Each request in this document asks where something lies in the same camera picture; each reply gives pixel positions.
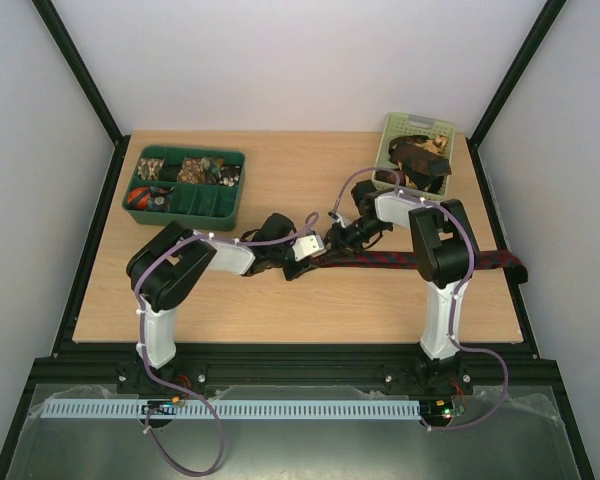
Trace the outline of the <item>red navy striped tie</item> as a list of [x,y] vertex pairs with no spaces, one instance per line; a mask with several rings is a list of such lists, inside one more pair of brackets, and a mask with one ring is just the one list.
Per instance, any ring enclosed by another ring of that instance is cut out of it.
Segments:
[[[458,254],[432,254],[397,252],[397,251],[365,251],[359,254],[338,254],[327,258],[313,258],[318,268],[378,268],[418,270],[426,276],[441,278],[443,275],[464,277],[468,266],[468,253],[465,247]],[[528,271],[521,260],[508,250],[482,251],[474,255],[475,270],[504,269],[510,272],[517,284],[528,281]]]

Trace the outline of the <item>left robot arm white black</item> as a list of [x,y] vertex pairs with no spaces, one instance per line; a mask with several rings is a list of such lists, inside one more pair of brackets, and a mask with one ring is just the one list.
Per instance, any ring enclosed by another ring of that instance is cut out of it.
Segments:
[[177,309],[205,272],[251,277],[281,269],[290,280],[325,251],[314,230],[318,219],[312,212],[297,228],[274,213],[260,228],[236,238],[169,223],[126,267],[140,321],[136,350],[145,365],[160,369],[175,358]]

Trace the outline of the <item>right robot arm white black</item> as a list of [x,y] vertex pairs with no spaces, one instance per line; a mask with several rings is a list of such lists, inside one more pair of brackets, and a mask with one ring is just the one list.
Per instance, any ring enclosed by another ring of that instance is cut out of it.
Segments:
[[375,235],[394,227],[410,232],[416,269],[427,283],[426,321],[414,377],[423,390],[438,391],[460,371],[457,330],[479,256],[464,206],[457,199],[438,203],[400,186],[378,191],[370,180],[357,183],[352,196],[359,218],[345,220],[336,201],[325,243],[332,251],[358,254]]

